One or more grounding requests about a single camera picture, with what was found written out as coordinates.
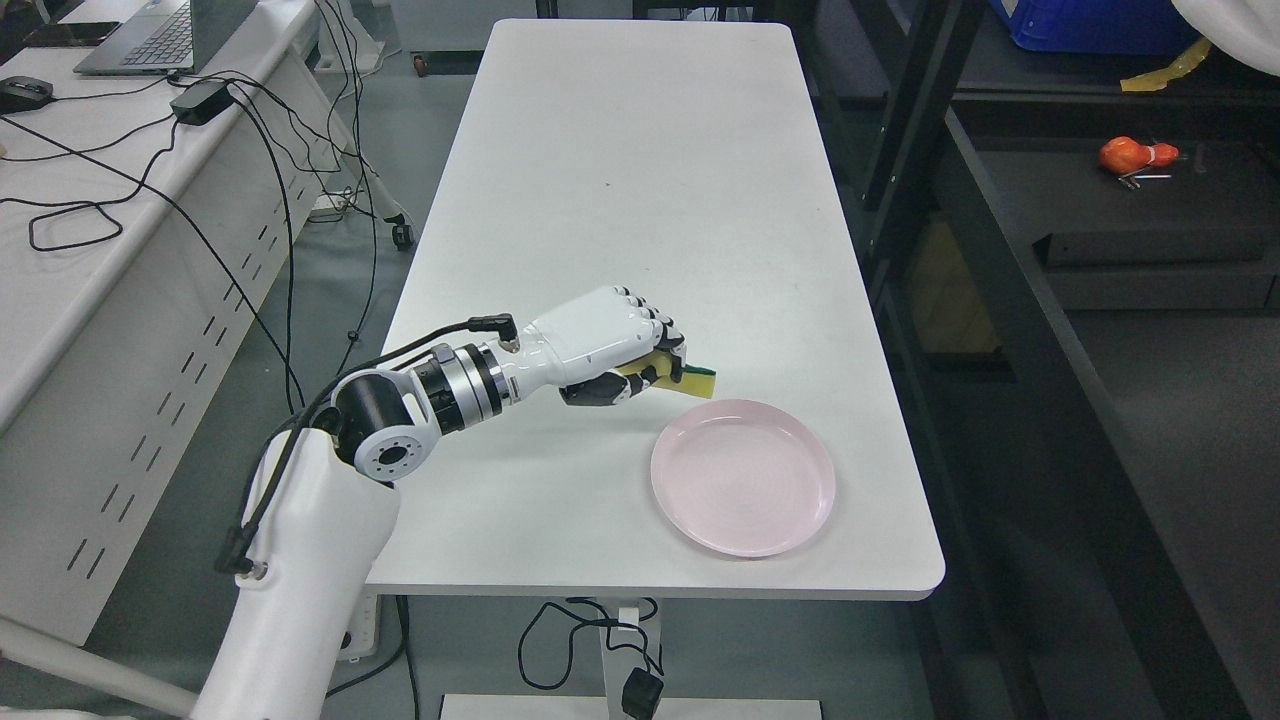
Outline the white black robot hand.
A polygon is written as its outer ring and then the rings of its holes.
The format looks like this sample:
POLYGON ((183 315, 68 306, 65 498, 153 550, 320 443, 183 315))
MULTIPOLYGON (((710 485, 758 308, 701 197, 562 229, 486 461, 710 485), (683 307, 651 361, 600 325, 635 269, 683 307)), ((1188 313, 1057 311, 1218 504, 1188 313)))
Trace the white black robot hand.
POLYGON ((518 348, 492 346, 515 402, 544 386, 568 405, 623 402, 663 378, 680 382, 686 340, 675 322, 625 287, 603 286, 518 331, 518 348))

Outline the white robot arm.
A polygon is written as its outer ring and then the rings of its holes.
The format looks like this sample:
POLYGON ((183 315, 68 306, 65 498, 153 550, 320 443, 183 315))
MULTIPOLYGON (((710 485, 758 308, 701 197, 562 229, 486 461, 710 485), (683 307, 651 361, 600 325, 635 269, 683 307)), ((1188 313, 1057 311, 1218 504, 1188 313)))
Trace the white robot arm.
POLYGON ((261 459, 221 566, 239 594, 193 719, 315 719, 343 632, 390 538, 396 489, 343 462, 311 425, 329 382, 261 459))

